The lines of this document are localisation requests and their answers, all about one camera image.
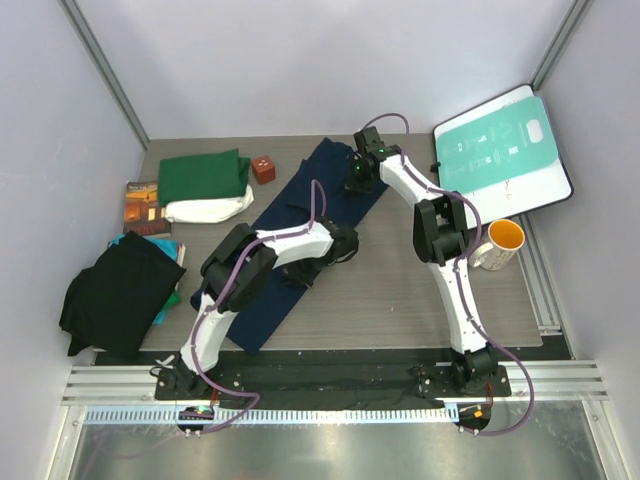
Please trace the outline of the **white mug orange inside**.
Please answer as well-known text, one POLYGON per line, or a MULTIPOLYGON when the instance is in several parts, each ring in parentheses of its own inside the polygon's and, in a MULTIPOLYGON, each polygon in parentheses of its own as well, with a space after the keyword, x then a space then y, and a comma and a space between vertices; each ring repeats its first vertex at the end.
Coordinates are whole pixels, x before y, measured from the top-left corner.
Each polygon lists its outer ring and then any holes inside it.
POLYGON ((487 228, 481 244, 468 260, 471 268, 498 271, 524 246, 526 234, 523 228, 513 220, 499 219, 487 228))

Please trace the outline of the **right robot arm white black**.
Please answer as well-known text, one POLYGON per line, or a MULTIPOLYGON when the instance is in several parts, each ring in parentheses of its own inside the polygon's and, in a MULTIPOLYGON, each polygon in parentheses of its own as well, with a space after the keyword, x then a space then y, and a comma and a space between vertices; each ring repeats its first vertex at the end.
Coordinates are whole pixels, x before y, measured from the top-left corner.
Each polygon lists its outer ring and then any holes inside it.
POLYGON ((368 194, 382 184, 413 210, 412 245, 436 281, 451 342, 451 380, 462 394, 486 388, 498 361, 486 338, 469 281, 469 234, 462 196, 446 192, 421 174, 397 145, 383 142, 374 127, 354 134, 345 188, 368 194))

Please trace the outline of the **red cube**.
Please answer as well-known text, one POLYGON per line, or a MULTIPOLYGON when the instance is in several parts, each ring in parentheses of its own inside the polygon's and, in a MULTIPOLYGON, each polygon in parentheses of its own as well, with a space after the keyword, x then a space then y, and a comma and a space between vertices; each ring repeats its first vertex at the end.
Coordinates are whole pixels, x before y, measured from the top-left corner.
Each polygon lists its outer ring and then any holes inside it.
POLYGON ((253 158, 251 160, 251 170, 259 185, 270 183, 276 178, 275 163, 268 155, 253 158))

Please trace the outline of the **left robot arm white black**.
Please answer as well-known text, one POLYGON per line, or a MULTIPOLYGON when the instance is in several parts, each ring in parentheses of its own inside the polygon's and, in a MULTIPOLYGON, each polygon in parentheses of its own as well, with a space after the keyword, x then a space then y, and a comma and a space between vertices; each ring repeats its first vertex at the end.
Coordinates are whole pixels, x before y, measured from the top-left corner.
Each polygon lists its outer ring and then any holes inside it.
POLYGON ((232 229, 201 267, 200 306, 188 339, 167 381, 193 399, 213 385, 222 342, 239 313, 266 290, 272 272, 285 268, 292 281, 309 286, 322 269, 350 260, 359 249, 356 230, 322 216, 278 230, 232 229))

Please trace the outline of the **navy blue t-shirt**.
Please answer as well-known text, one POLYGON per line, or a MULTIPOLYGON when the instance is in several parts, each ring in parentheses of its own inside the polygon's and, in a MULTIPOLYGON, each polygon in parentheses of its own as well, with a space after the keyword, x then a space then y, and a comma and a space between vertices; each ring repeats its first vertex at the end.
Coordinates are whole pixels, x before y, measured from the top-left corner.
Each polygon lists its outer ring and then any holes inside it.
POLYGON ((358 223, 385 188, 358 196, 344 185, 353 149, 323 139, 252 225, 236 225, 201 267, 197 320, 185 361, 214 366, 225 338, 257 353, 320 271, 358 251, 358 223))

